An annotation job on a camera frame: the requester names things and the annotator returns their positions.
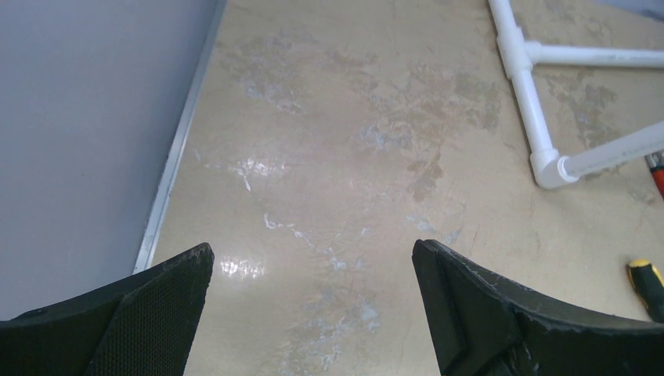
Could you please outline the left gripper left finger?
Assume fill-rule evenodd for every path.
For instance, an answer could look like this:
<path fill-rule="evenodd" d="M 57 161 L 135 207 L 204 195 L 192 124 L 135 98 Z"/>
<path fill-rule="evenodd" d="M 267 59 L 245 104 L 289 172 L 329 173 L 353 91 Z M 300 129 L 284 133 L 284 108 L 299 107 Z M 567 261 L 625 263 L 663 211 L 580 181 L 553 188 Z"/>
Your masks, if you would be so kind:
<path fill-rule="evenodd" d="M 215 255 L 207 243 L 1 322 L 3 375 L 182 375 Z"/>

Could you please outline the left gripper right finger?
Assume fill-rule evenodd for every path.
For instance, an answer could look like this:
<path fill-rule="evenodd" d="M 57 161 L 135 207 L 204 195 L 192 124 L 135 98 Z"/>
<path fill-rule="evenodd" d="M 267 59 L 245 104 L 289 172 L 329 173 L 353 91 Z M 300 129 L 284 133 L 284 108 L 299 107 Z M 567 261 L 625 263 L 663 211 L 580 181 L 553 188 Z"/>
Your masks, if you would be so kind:
<path fill-rule="evenodd" d="M 436 240 L 412 262 L 443 375 L 660 375 L 663 326 L 585 309 Z"/>

